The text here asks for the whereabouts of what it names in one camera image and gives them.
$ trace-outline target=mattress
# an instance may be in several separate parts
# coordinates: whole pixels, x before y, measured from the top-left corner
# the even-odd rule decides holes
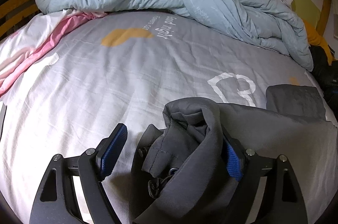
[[[7,112],[0,140],[0,190],[28,223],[52,156],[78,156],[121,122],[128,128],[128,140],[103,186],[122,223],[129,223],[135,148],[149,124],[164,128],[166,103],[201,96],[265,108],[266,88],[277,84],[319,88],[290,57],[226,37],[191,19],[128,11],[91,20],[64,36],[1,97]],[[327,120],[337,124],[324,104]],[[332,147],[323,151],[327,164],[321,166],[321,175],[303,191],[310,223],[337,190],[337,151],[335,144]],[[78,200],[89,222],[81,194]]]

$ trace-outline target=wooden bed frame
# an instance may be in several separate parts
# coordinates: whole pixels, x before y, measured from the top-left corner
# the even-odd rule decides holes
[[[13,12],[15,9],[21,7],[31,0],[8,0],[0,6],[0,19]],[[330,14],[332,0],[323,0],[322,10],[320,12],[319,21],[316,26],[317,32],[322,36],[324,34],[328,17]],[[0,25],[0,36],[10,30],[18,22],[24,18],[38,11],[38,7],[35,3],[25,7],[19,13],[9,18],[4,24]],[[334,196],[328,208],[325,210],[320,219],[317,220],[316,224],[329,224],[336,223],[338,219],[338,192]],[[6,224],[22,224],[21,221],[16,217],[10,206],[0,192],[0,222]]]

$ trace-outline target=bed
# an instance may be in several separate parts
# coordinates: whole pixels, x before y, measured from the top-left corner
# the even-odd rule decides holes
[[[7,6],[13,7],[6,11],[28,1],[12,0]],[[319,31],[327,22],[329,1],[324,0]],[[6,32],[36,10],[31,6],[0,30]],[[169,101],[201,96],[266,108],[265,91],[278,84],[314,86],[322,95],[312,75],[289,56],[163,10],[93,14],[37,59],[1,96],[7,110],[0,141],[0,191],[23,223],[29,222],[50,158],[56,153],[77,156],[97,146],[117,123],[128,127],[128,140],[103,185],[122,223],[128,223],[135,148],[149,124],[164,127],[162,111]],[[323,103],[326,120],[338,126]],[[322,156],[327,165],[317,169],[322,176],[300,184],[309,223],[324,213],[338,189],[336,138],[326,141]],[[79,181],[75,182],[83,220],[90,223]]]

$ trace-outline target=folded gray cloth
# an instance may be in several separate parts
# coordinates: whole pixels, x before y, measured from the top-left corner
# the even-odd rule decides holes
[[[163,117],[164,132],[150,125],[140,140],[138,149],[147,155],[134,156],[129,204],[133,223],[219,223],[237,186],[221,159],[222,126],[245,149],[289,158],[309,223],[337,190],[337,128],[331,122],[197,97],[168,103]],[[168,178],[171,168],[179,170]],[[160,191],[151,193],[156,197],[152,199],[148,183],[156,178]]]
[[[315,87],[275,85],[269,86],[265,95],[267,110],[326,120],[323,100]]]

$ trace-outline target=pink blanket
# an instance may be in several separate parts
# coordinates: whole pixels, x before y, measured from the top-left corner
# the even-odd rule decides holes
[[[12,72],[10,72],[3,80],[0,81],[0,95],[4,94],[18,79],[18,77],[27,70],[33,63],[43,57],[47,52],[54,48],[60,41],[60,39],[67,33],[76,29],[78,26],[86,23],[91,19],[105,16],[105,13],[84,13],[79,12],[72,16],[66,16],[55,27],[52,33],[47,37],[45,42],[36,48],[32,54],[25,55],[25,59],[19,63]],[[14,38],[18,33],[14,33],[11,38]]]

